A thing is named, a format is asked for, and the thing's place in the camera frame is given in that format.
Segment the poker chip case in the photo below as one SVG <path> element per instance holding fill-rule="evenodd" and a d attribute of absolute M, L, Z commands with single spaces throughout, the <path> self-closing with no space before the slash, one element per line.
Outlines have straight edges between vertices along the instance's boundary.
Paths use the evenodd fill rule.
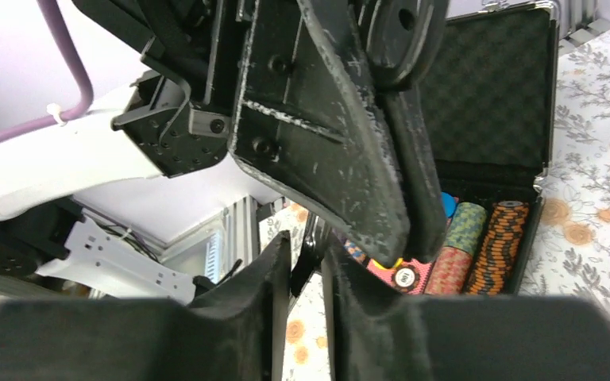
<path fill-rule="evenodd" d="M 529 205 L 503 294 L 519 290 L 543 207 L 558 11 L 555 2 L 540 1 L 449 20 L 441 49 L 419 84 L 442 190 L 483 206 L 488 220 L 498 202 Z"/>

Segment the floral tablecloth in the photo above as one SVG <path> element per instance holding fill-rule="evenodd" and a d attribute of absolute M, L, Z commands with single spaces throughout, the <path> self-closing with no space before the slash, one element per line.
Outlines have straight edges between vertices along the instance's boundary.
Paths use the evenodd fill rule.
<path fill-rule="evenodd" d="M 554 154 L 546 208 L 523 294 L 587 298 L 610 316 L 610 31 L 558 64 Z M 261 222 L 261 244 L 291 230 L 293 258 L 307 211 L 292 205 Z M 321 277 L 289 315 L 284 380 L 330 379 Z"/>

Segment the black plastic bracket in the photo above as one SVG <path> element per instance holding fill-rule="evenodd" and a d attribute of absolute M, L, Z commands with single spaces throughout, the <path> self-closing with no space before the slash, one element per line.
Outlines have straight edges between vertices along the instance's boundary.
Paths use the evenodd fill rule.
<path fill-rule="evenodd" d="M 113 128 L 125 131 L 164 174 L 184 175 L 223 160 L 229 122 L 220 110 L 191 102 L 181 86 L 154 71 L 134 86 L 128 110 L 113 120 Z M 206 132 L 199 121 L 207 122 Z"/>
<path fill-rule="evenodd" d="M 256 1 L 230 152 L 391 267 L 410 222 L 349 11 L 344 0 Z"/>

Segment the screw hole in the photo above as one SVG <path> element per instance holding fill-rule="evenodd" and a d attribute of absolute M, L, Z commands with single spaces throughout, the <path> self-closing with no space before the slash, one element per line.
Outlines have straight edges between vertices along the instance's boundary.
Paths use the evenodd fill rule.
<path fill-rule="evenodd" d="M 410 10 L 403 8 L 399 11 L 399 22 L 404 29 L 412 30 L 415 27 L 415 16 Z"/>

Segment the case hinge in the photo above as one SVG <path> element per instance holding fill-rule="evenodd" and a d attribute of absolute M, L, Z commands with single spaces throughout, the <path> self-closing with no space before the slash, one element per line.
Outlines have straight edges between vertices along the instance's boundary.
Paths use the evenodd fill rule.
<path fill-rule="evenodd" d="M 548 177 L 548 168 L 543 168 L 540 174 L 535 176 L 535 181 L 532 183 L 532 187 L 538 194 L 543 192 L 544 182 L 546 181 L 546 177 Z"/>
<path fill-rule="evenodd" d="M 492 13 L 498 10 L 503 10 L 508 7 L 508 0 L 500 1 L 485 1 L 483 0 L 483 9 L 479 13 Z"/>

